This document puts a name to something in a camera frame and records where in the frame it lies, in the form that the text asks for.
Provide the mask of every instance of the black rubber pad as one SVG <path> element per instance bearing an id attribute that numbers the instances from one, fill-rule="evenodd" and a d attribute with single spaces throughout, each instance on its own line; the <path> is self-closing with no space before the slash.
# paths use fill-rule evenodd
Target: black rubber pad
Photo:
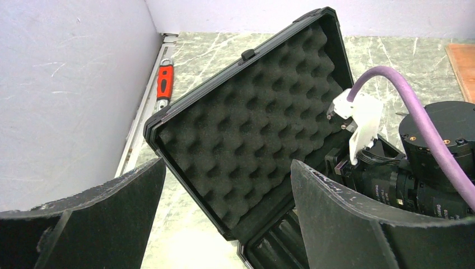
<path id="1" fill-rule="evenodd" d="M 159 133 L 165 149 L 228 228 L 335 132 L 342 92 L 318 23 L 188 107 Z"/>

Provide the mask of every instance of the white wall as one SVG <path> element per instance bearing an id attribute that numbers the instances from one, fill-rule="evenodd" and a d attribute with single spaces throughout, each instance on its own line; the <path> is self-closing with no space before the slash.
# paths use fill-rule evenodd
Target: white wall
<path id="1" fill-rule="evenodd" d="M 316 8 L 337 11 L 343 35 L 475 38 L 475 0 L 146 0 L 160 33 L 276 33 Z"/>
<path id="2" fill-rule="evenodd" d="M 114 177 L 159 48 L 144 0 L 0 1 L 0 211 Z"/>

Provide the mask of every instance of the marble floor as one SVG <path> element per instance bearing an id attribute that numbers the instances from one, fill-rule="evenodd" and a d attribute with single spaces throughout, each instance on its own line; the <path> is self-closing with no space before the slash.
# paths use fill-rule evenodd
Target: marble floor
<path id="1" fill-rule="evenodd" d="M 181 33 L 175 47 L 173 100 L 198 86 L 241 52 L 254 48 L 272 35 Z M 474 40 L 430 38 L 345 37 L 354 78 L 367 69 L 385 65 L 402 73 L 423 104 L 463 100 L 445 53 L 450 42 Z M 394 87 L 384 78 L 373 78 L 364 91 L 385 102 L 380 133 L 401 148 L 397 128 L 407 112 Z M 137 165 L 155 154 L 144 144 Z M 167 173 L 142 268 L 246 268 L 236 255 L 236 243 L 227 242 L 187 194 Z"/>

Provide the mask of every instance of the label on motor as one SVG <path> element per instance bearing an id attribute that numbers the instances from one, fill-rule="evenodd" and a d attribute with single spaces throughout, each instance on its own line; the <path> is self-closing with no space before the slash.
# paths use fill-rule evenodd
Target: label on motor
<path id="1" fill-rule="evenodd" d="M 373 179 L 372 186 L 373 199 L 386 205 L 391 205 L 389 202 L 389 181 Z"/>
<path id="2" fill-rule="evenodd" d="M 446 220 L 459 220 L 464 210 L 459 203 L 434 197 L 434 215 L 436 217 Z"/>

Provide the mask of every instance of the cable connector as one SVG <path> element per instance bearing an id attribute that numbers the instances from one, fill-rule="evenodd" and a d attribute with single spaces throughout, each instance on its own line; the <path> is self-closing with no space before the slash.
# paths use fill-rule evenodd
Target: cable connector
<path id="1" fill-rule="evenodd" d="M 379 122 L 383 114 L 383 103 L 363 93 L 356 95 L 353 102 L 349 102 L 347 98 L 350 90 L 345 90 L 333 99 L 327 111 L 327 118 L 331 119 L 337 114 L 343 119 L 353 119 L 350 125 L 356 126 L 356 128 L 348 129 L 348 131 L 353 131 L 349 141 L 350 162 L 352 165 L 356 165 L 358 163 L 356 157 L 358 151 L 366 147 L 373 147 L 374 140 L 378 137 Z"/>

